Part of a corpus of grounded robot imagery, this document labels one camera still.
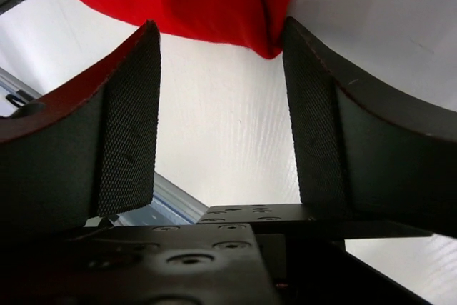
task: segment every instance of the white surface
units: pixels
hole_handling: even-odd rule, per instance
[[[290,13],[377,78],[457,111],[457,0],[292,0]]]
[[[291,13],[378,78],[457,110],[456,4],[293,0]],[[50,91],[134,29],[77,0],[28,0],[0,16],[0,66]],[[169,35],[161,45],[156,170],[207,205],[298,202],[281,57]],[[435,304],[456,303],[456,241],[350,241],[348,250]]]

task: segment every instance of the black metal plate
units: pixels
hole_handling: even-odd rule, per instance
[[[340,219],[337,211],[303,204],[213,206],[199,224],[250,223],[256,234],[288,234],[307,239],[422,237],[431,233],[380,219]]]
[[[3,304],[279,304],[248,224],[85,228],[7,265]]]

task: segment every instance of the black mesh pad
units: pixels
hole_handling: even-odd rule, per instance
[[[294,19],[283,59],[302,202],[457,236],[457,113],[385,84]]]
[[[151,24],[105,88],[98,216],[152,201],[160,74],[159,32]]]
[[[308,46],[302,28],[289,18],[283,31],[284,73],[301,201],[325,204],[349,214],[335,82]]]

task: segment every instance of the textured grip pad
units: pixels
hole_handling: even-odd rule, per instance
[[[104,90],[98,216],[152,201],[160,75],[159,31],[148,24]]]
[[[302,25],[287,19],[283,62],[298,183],[304,204],[350,213],[335,81],[308,45]]]

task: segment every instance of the curved edge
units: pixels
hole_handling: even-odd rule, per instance
[[[128,56],[146,30],[157,30],[147,21],[108,56],[52,92],[36,99],[46,105],[43,111],[18,119],[2,119],[0,144],[20,139],[70,116],[92,99],[110,79],[113,71]]]
[[[347,97],[373,116],[415,134],[457,143],[457,112],[389,86],[329,49],[295,19],[288,18]]]

